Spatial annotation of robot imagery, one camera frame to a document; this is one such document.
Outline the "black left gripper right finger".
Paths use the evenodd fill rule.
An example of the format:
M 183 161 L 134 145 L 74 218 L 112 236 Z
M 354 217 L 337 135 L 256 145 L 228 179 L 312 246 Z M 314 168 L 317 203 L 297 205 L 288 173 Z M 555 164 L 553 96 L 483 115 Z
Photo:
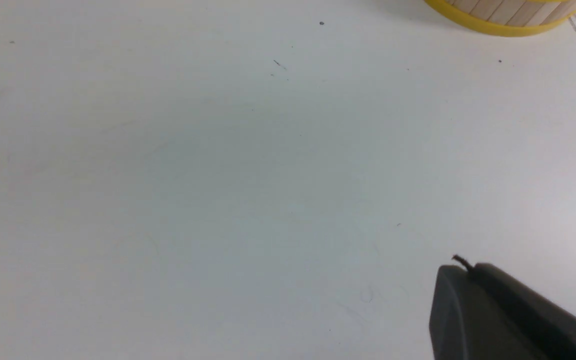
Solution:
M 470 276 L 547 359 L 576 360 L 576 316 L 493 264 L 476 264 Z

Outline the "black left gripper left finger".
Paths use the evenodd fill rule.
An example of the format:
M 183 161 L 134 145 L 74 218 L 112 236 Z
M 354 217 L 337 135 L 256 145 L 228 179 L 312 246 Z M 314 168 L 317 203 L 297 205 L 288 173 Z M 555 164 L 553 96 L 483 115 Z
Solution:
M 436 360 L 551 360 L 543 297 L 489 263 L 438 268 L 429 334 Z

